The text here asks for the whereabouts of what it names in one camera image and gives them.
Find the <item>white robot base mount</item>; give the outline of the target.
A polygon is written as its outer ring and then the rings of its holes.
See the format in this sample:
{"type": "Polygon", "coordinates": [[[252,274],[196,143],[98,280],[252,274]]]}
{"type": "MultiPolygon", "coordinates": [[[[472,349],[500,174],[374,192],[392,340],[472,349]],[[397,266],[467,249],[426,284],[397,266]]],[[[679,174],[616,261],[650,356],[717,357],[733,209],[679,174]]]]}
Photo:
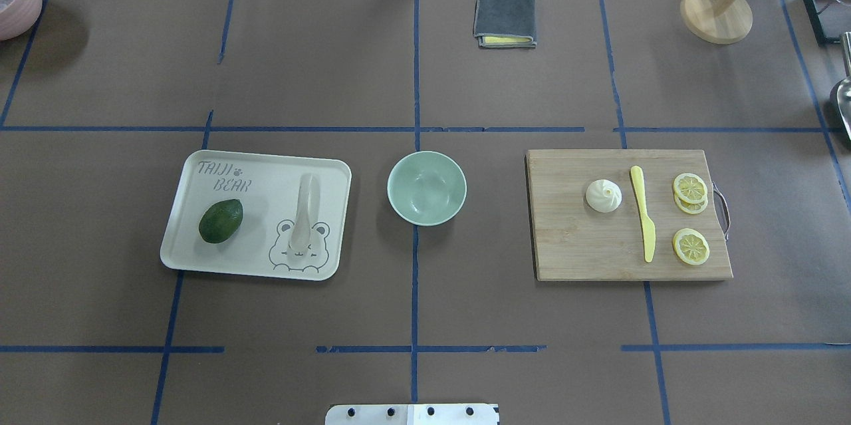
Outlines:
{"type": "Polygon", "coordinates": [[[497,404],[338,404],[325,424],[499,424],[497,404]]]}

